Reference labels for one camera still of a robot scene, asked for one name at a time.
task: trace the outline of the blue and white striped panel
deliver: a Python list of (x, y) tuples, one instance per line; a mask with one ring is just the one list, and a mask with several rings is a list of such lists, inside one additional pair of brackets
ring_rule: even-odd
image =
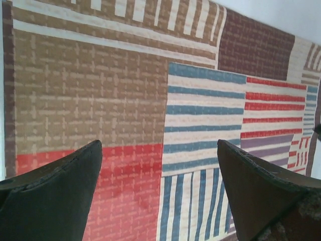
[(162, 176), (218, 167), (217, 140), (240, 146), (246, 76), (170, 63)]
[(303, 136), (312, 136), (318, 87), (308, 86), (303, 118)]
[(219, 168), (161, 178), (158, 241), (220, 240), (231, 212)]

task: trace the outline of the rug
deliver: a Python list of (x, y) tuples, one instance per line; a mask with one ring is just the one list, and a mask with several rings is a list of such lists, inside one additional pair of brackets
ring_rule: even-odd
[(208, 0), (2, 5), (7, 177), (101, 140), (84, 240), (237, 240), (218, 139), (311, 174), (321, 46)]

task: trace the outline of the woven texture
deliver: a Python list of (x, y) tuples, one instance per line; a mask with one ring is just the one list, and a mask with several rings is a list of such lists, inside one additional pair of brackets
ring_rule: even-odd
[(208, 0), (3, 12), (7, 176), (100, 139), (85, 241), (237, 240), (218, 139), (311, 174), (321, 46)]

